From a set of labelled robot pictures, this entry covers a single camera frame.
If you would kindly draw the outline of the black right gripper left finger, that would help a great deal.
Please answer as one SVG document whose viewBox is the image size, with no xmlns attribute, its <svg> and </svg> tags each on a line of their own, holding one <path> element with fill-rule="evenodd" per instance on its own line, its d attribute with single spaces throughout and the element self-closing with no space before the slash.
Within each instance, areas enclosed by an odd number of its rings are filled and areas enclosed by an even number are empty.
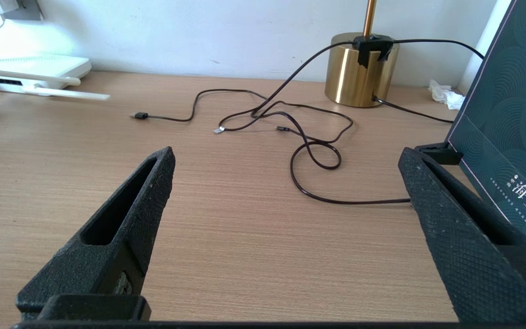
<svg viewBox="0 0 526 329">
<path fill-rule="evenodd" d="M 140 294 L 174 169 L 171 147 L 144 159 L 17 294 L 21 319 L 60 294 Z"/>
</svg>

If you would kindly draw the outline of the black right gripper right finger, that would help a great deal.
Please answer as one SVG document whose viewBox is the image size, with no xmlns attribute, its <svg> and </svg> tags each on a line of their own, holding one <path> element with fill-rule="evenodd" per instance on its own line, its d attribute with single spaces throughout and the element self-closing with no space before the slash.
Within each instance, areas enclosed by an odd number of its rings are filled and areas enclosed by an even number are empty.
<svg viewBox="0 0 526 329">
<path fill-rule="evenodd" d="M 526 236 L 427 154 L 399 170 L 458 320 L 526 323 Z"/>
</svg>

